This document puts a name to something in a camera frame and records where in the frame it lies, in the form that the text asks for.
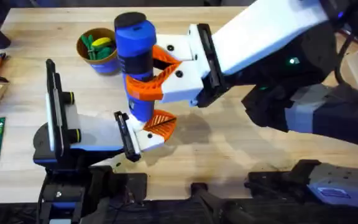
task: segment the black lid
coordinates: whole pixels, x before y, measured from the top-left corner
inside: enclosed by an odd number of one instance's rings
[[[114,26],[117,28],[128,27],[146,20],[146,15],[140,12],[126,12],[116,17]]]

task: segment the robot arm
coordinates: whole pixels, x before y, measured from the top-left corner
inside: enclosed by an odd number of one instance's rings
[[[341,61],[334,33],[345,22],[358,37],[358,1],[258,0],[213,35],[206,24],[157,35],[154,65],[166,69],[147,82],[127,76],[126,89],[203,108],[232,86],[255,85],[242,101],[255,124],[358,144],[358,90],[320,84]]]

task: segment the green led light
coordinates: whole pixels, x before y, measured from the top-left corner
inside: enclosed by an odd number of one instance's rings
[[[300,61],[299,61],[299,59],[298,59],[297,57],[293,57],[293,58],[291,58],[291,59],[289,60],[289,63],[290,63],[291,65],[297,65],[297,64],[300,63]]]

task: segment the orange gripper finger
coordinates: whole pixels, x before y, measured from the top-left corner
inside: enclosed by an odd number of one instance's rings
[[[174,59],[171,55],[169,55],[163,48],[161,48],[158,45],[153,46],[153,59],[157,59],[169,64],[180,63],[180,61]]]
[[[153,117],[146,123],[143,130],[158,134],[167,141],[175,130],[177,117],[162,110],[154,110]]]
[[[158,76],[149,82],[138,81],[129,75],[126,76],[127,92],[138,100],[162,100],[162,83],[172,74],[180,63],[168,66]]]

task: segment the wooden tabletop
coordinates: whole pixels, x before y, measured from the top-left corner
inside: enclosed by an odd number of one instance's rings
[[[1,75],[11,85],[0,104],[6,117],[0,158],[0,203],[35,202],[45,172],[32,162],[32,139],[46,122],[45,61],[51,58],[62,76],[63,89],[74,91],[78,112],[112,118],[127,111],[122,77],[96,74],[76,53],[77,38],[88,29],[113,29],[120,13],[147,15],[160,34],[184,34],[191,23],[208,23],[216,31],[243,7],[189,8],[60,8],[12,9],[2,31],[12,39],[11,58]],[[156,104],[178,116],[166,146],[146,152],[140,162],[122,156],[103,164],[116,172],[145,172],[148,199],[187,198],[192,182],[207,182],[221,197],[246,197],[244,178],[251,170],[289,170],[300,159],[319,159],[358,167],[358,146],[321,136],[282,133],[260,128],[244,111],[241,99],[251,86],[233,88],[205,109],[187,102]]]

